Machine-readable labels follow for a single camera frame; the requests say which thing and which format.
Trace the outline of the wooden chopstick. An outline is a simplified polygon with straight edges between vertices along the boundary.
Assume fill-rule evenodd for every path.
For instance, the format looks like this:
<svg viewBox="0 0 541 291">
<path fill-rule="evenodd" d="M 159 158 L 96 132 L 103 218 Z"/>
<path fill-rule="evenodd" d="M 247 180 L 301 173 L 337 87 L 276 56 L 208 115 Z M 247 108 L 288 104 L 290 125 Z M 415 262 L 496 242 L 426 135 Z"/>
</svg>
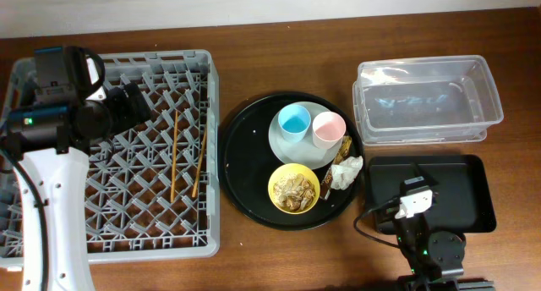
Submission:
<svg viewBox="0 0 541 291">
<path fill-rule="evenodd" d="M 201 143 L 201 148 L 200 148 L 200 151 L 199 151 L 198 166 L 197 166 L 196 175 L 195 175 L 195 180 L 194 180 L 194 187 L 193 187 L 192 193 L 191 193 L 191 197 L 194 198 L 194 199 L 195 199 L 195 198 L 197 197 L 197 195 L 198 195 L 198 190 L 199 190 L 199 180 L 200 180 L 200 175 L 201 175 L 201 168 L 202 168 L 202 166 L 203 166 L 204 157 L 205 157 L 205 148 L 206 148 L 206 142 L 207 142 L 207 134 L 208 134 L 208 126 L 205 127 L 205 132 L 204 132 L 203 140 L 202 140 L 202 143 Z"/>
<path fill-rule="evenodd" d="M 173 144 L 172 144 L 172 171 L 171 171 L 171 193 L 170 193 L 170 202 L 174 203 L 175 199 L 175 185 L 176 185 L 176 174 L 177 174 L 177 144 L 178 144 L 178 111 L 175 109 L 175 118 L 174 118 L 174 128 L 173 128 Z"/>
</svg>

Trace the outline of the yellow bowl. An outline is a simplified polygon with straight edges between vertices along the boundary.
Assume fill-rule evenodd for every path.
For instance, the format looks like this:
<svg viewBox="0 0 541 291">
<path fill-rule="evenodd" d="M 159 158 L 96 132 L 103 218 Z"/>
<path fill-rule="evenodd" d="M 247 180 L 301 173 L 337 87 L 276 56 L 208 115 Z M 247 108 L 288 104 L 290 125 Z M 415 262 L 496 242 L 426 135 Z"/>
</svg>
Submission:
<svg viewBox="0 0 541 291">
<path fill-rule="evenodd" d="M 287 214 L 303 214 L 320 198 L 320 181 L 308 167 L 288 163 L 270 176 L 268 194 L 273 205 Z"/>
</svg>

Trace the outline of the food scraps pile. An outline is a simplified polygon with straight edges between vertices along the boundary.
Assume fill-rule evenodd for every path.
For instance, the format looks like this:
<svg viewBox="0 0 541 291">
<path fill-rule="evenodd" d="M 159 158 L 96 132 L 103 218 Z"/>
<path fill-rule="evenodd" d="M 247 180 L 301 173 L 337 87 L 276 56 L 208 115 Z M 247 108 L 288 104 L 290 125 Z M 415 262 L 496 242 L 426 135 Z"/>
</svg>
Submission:
<svg viewBox="0 0 541 291">
<path fill-rule="evenodd" d="M 295 213 L 307 209 L 315 195 L 314 185 L 304 175 L 290 173 L 273 185 L 271 198 L 283 211 Z"/>
</svg>

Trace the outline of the pink plastic cup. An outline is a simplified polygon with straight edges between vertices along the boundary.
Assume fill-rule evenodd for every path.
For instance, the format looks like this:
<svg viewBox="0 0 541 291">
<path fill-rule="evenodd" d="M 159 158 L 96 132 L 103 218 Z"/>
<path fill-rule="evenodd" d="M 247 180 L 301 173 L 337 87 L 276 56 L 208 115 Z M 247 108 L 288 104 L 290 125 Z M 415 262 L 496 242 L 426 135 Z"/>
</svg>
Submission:
<svg viewBox="0 0 541 291">
<path fill-rule="evenodd" d="M 346 128 L 340 114 L 330 111 L 319 113 L 312 124 L 314 145 L 320 149 L 330 149 L 344 136 Z"/>
</svg>

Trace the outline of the gold snack wrapper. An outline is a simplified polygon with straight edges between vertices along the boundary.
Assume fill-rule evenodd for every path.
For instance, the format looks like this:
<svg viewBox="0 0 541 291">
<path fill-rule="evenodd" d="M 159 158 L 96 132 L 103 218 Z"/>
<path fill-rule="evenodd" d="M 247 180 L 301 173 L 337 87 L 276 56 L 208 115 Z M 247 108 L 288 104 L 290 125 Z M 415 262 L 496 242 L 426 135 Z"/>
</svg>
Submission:
<svg viewBox="0 0 541 291">
<path fill-rule="evenodd" d="M 348 135 L 345 135 L 343 137 L 341 147 L 331 164 L 338 165 L 339 163 L 343 162 L 350 153 L 351 145 L 352 145 L 352 138 Z M 320 199 L 321 200 L 328 200 L 331 193 L 332 179 L 333 177 L 332 177 L 331 167 L 329 167 L 328 170 L 326 171 L 325 177 L 320 183 Z"/>
</svg>

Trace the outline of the white tissue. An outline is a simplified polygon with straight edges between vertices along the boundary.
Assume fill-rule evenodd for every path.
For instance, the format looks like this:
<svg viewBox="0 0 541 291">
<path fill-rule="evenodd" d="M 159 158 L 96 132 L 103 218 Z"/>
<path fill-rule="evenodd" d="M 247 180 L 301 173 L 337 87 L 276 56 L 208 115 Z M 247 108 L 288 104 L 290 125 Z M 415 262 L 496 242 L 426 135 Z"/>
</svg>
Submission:
<svg viewBox="0 0 541 291">
<path fill-rule="evenodd" d="M 350 156 L 346 160 L 331 165 L 331 188 L 347 189 L 358 176 L 363 168 L 363 158 L 361 156 Z"/>
</svg>

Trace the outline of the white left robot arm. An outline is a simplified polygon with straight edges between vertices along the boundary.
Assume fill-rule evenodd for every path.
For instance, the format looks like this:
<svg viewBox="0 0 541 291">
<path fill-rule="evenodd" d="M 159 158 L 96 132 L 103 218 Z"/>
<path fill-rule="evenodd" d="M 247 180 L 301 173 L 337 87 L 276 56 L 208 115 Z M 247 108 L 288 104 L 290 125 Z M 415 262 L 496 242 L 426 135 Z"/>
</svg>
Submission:
<svg viewBox="0 0 541 291">
<path fill-rule="evenodd" d="M 139 87 L 106 90 L 106 68 L 84 47 L 35 52 L 29 100 L 10 111 L 1 153 L 23 211 L 25 290 L 92 290 L 85 231 L 90 148 L 150 120 Z"/>
</svg>

